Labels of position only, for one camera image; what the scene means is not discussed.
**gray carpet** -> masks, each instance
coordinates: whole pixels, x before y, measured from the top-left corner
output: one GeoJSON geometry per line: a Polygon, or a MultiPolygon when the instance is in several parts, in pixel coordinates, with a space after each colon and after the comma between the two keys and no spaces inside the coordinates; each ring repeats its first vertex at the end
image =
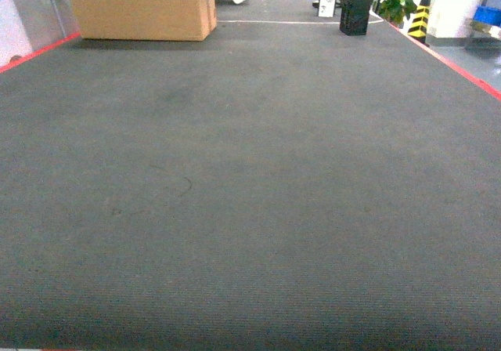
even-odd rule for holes
{"type": "Polygon", "coordinates": [[[0,110],[0,347],[501,348],[501,103],[387,24],[76,40],[0,110]]]}

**wall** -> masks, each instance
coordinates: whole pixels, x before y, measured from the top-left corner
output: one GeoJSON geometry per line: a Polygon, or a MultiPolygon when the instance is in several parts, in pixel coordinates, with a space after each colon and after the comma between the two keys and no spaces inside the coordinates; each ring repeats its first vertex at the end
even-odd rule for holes
{"type": "Polygon", "coordinates": [[[0,67],[78,30],[70,0],[0,0],[0,67]]]}
{"type": "Polygon", "coordinates": [[[31,44],[13,0],[0,0],[0,67],[13,56],[32,52],[31,44]]]}
{"type": "Polygon", "coordinates": [[[471,18],[481,0],[432,0],[428,34],[436,38],[466,38],[471,18]]]}

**black trash bin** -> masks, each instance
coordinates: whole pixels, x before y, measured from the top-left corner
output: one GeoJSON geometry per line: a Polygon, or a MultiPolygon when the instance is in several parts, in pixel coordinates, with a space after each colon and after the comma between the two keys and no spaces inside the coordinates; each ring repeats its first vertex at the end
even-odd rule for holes
{"type": "Polygon", "coordinates": [[[339,0],[339,3],[342,9],[339,29],[346,35],[367,34],[373,0],[339,0]]]}

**white floor line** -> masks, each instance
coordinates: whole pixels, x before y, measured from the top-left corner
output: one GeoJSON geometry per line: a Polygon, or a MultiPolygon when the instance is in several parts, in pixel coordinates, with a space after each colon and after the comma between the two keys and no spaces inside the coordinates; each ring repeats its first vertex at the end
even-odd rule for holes
{"type": "MultiPolygon", "coordinates": [[[[340,22],[294,22],[289,20],[218,20],[225,24],[340,24],[340,22]]],[[[371,20],[369,24],[380,24],[383,20],[371,20]]]]}

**red stripe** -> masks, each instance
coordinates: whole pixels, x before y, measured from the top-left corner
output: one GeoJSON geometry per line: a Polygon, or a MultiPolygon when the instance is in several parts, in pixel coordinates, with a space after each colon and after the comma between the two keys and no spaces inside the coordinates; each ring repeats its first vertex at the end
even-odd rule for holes
{"type": "Polygon", "coordinates": [[[31,60],[31,59],[33,59],[36,56],[40,56],[41,54],[43,54],[43,53],[45,53],[47,51],[50,51],[51,49],[54,49],[55,47],[59,47],[60,45],[66,43],[66,42],[68,42],[68,41],[70,41],[72,39],[75,39],[75,38],[77,38],[79,36],[80,36],[80,33],[79,32],[75,32],[74,34],[68,36],[67,38],[61,39],[61,40],[55,42],[54,44],[47,45],[46,47],[44,47],[42,49],[39,49],[36,52],[30,53],[29,55],[26,55],[25,57],[23,57],[23,58],[21,58],[21,59],[19,59],[17,61],[14,61],[13,63],[8,63],[4,67],[0,67],[0,73],[3,73],[4,71],[7,71],[9,69],[12,69],[13,67],[16,67],[18,65],[21,65],[22,63],[25,63],[28,60],[31,60]]]}
{"type": "MultiPolygon", "coordinates": [[[[397,30],[397,31],[400,32],[400,30],[397,27],[395,27],[393,25],[391,25],[391,26],[395,30],[397,30]]],[[[501,92],[498,89],[495,89],[494,87],[492,87],[486,81],[484,81],[484,80],[482,80],[480,78],[475,77],[474,75],[472,75],[472,73],[470,73],[468,71],[465,71],[462,67],[460,67],[459,65],[453,63],[451,60],[446,59],[444,56],[439,55],[433,49],[430,49],[430,48],[426,47],[424,44],[419,43],[416,39],[414,39],[414,38],[412,38],[412,37],[410,37],[410,36],[408,36],[406,34],[403,34],[403,35],[405,35],[411,42],[413,42],[414,44],[418,45],[419,47],[421,47],[422,49],[424,49],[426,52],[430,53],[435,59],[437,59],[440,62],[444,63],[445,65],[447,65],[448,67],[450,67],[451,69],[453,69],[456,73],[461,74],[468,81],[470,81],[471,83],[473,83],[476,86],[480,87],[486,93],[494,96],[497,100],[501,101],[501,92]]]]}

